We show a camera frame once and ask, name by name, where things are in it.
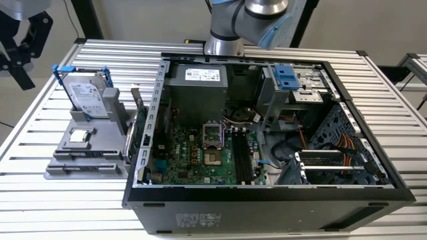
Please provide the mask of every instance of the blue latch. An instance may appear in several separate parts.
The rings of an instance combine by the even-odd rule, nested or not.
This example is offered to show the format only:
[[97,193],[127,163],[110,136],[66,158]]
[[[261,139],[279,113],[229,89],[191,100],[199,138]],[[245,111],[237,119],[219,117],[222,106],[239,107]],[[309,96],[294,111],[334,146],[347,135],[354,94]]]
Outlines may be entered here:
[[63,73],[73,73],[77,71],[77,67],[75,66],[63,66],[59,71]]
[[299,80],[295,77],[294,68],[290,65],[274,65],[274,76],[279,81],[279,88],[283,90],[298,90]]

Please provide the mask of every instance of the green circuit board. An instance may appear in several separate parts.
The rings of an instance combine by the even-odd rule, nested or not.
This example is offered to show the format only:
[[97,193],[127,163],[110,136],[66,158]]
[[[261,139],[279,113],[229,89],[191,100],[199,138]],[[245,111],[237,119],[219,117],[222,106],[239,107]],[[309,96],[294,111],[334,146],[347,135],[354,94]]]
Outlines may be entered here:
[[[165,185],[235,185],[237,168],[234,161],[234,143],[231,132],[225,132],[225,144],[221,150],[203,149],[203,129],[175,128],[171,153],[167,161],[167,172],[162,177]],[[247,135],[249,144],[258,145],[255,133]],[[255,174],[255,159],[250,156]],[[263,167],[254,179],[257,185],[266,184]]]

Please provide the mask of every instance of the aluminum slotted table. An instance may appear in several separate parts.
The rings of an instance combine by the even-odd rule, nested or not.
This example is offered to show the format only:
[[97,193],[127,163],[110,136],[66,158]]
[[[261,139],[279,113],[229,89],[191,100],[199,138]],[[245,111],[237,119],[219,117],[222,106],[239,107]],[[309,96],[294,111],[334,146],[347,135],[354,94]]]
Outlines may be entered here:
[[[89,40],[61,63],[111,69],[121,100],[135,108],[131,85],[145,103],[153,95],[161,53],[202,54],[202,44]],[[202,239],[427,239],[427,123],[369,56],[355,51],[246,47],[247,57],[329,61],[417,202],[351,233],[169,236]],[[0,147],[0,235],[9,239],[151,238],[122,208],[126,180],[45,180],[47,164],[70,123],[71,102],[51,77]]]

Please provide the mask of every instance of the label sticker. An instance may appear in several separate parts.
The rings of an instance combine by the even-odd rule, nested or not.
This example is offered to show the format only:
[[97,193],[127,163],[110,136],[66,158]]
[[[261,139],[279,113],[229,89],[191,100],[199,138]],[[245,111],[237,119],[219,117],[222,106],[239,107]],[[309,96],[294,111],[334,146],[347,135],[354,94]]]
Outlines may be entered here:
[[109,117],[99,89],[91,83],[70,83],[70,88],[82,111],[94,118]]
[[254,117],[254,122],[259,122],[261,121],[261,119],[262,119],[262,115],[259,115],[258,113],[257,113],[257,115],[255,115],[255,117]]
[[189,68],[186,70],[186,80],[190,81],[221,81],[219,69],[197,69]]
[[70,156],[74,156],[74,157],[82,157],[82,156],[86,156],[87,154],[85,152],[71,152],[70,153]]
[[222,216],[222,213],[177,213],[177,225],[181,228],[218,227]]

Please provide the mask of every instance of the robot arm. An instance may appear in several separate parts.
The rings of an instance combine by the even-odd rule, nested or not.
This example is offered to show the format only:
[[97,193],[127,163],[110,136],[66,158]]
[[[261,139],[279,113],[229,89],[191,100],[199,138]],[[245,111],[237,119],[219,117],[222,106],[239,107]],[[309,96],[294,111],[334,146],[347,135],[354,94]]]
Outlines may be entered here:
[[243,56],[242,38],[275,48],[294,20],[297,0],[213,0],[211,37],[205,54]]
[[[35,87],[27,70],[31,58],[42,55],[51,32],[54,20],[45,11],[50,6],[51,0],[0,0],[0,42],[6,49],[0,52],[0,72],[9,71],[23,90]],[[14,37],[26,19],[30,28],[18,46]]]

